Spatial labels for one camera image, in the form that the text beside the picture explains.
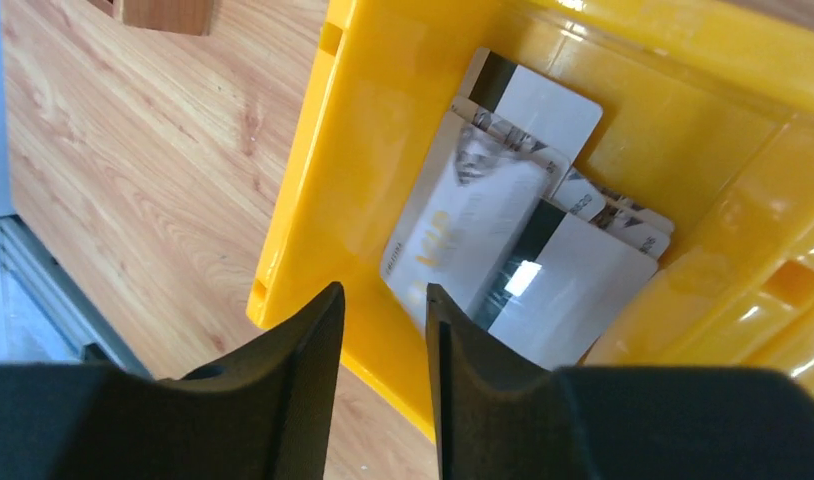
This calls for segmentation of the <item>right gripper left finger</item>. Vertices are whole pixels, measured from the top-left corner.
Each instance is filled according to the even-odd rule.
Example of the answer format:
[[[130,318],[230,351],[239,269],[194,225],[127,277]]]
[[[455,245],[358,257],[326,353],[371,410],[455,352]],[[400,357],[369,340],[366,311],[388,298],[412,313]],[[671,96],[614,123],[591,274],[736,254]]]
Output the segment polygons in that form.
[[[320,479],[344,331],[332,283],[178,380],[0,365],[0,479]]]

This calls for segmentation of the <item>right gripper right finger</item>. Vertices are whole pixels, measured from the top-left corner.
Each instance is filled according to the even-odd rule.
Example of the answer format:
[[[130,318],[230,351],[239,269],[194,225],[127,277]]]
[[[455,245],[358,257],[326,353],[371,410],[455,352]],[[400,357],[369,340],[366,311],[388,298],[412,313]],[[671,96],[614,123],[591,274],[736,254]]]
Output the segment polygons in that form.
[[[546,370],[427,288],[444,479],[814,479],[814,399],[742,367]]]

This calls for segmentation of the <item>silver credit card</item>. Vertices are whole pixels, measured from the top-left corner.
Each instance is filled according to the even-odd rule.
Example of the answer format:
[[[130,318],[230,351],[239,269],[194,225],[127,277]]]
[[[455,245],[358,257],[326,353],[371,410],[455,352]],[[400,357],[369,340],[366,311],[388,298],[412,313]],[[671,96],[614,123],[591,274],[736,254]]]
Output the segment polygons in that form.
[[[443,116],[380,265],[417,331],[430,284],[475,308],[552,173],[459,115]]]

